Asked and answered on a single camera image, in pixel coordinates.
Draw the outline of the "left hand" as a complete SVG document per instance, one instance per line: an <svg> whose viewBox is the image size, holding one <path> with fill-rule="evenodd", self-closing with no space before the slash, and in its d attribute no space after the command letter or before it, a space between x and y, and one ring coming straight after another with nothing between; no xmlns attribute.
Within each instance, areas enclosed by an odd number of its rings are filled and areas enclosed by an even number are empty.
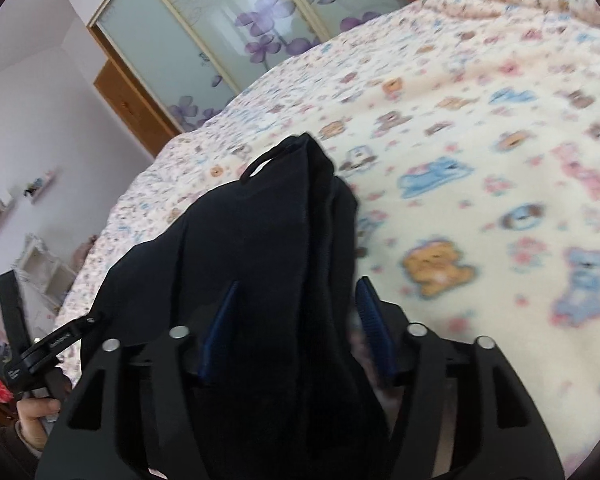
<svg viewBox="0 0 600 480"><path fill-rule="evenodd" d="M58 415L61 403L55 399L24 398L17 402L16 408L20 440L34 455L40 456L48 440L42 420Z"/></svg>

